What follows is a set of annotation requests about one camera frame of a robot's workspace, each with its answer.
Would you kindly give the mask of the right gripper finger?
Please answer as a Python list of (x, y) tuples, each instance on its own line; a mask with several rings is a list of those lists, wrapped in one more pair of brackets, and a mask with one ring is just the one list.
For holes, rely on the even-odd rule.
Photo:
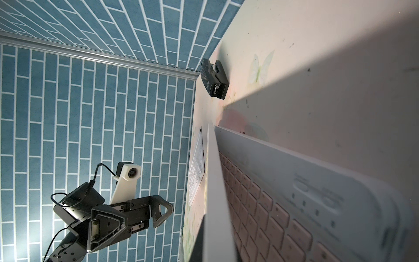
[(204, 215), (201, 220), (201, 225), (200, 225), (196, 240), (194, 242), (194, 246), (191, 252), (191, 256), (189, 258), (189, 262), (202, 262), (203, 261), (205, 217), (206, 215)]

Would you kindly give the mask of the yellow keyboard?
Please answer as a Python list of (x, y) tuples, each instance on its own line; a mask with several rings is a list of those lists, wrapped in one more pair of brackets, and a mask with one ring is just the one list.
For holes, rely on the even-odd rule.
[(207, 126), (207, 204), (204, 218), (203, 261), (235, 262), (234, 242), (229, 203), (219, 157), (215, 127)]

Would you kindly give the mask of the pink keyboard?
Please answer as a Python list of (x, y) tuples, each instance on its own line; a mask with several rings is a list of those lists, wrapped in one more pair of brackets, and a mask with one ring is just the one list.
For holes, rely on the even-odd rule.
[(385, 182), (216, 127), (245, 262), (401, 262), (415, 225)]

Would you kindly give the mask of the white keyboard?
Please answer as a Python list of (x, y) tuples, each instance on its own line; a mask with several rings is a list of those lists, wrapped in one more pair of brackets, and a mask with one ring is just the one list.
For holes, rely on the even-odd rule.
[(192, 157), (192, 161), (191, 161), (189, 173), (188, 173), (187, 200), (188, 200), (189, 207), (191, 207), (193, 204), (193, 201), (199, 189), (204, 173), (205, 173), (204, 144), (203, 144), (203, 133), (202, 133), (202, 129), (200, 128), (197, 134), (195, 151)]

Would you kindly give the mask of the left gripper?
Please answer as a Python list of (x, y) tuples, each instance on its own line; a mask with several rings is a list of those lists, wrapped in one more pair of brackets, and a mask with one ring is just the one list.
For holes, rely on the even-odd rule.
[(173, 205), (160, 195), (104, 202), (92, 181), (55, 202), (53, 210), (69, 231), (55, 252), (96, 252), (147, 230), (151, 219), (154, 228), (160, 227), (173, 213)]

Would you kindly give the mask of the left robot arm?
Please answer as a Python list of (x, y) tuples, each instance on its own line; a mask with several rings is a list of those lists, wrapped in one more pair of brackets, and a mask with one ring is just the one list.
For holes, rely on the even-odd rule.
[(149, 226), (159, 227), (173, 213), (173, 205), (159, 195), (106, 205), (92, 185), (85, 182), (54, 206), (69, 232), (49, 262), (80, 262), (88, 252), (126, 240)]

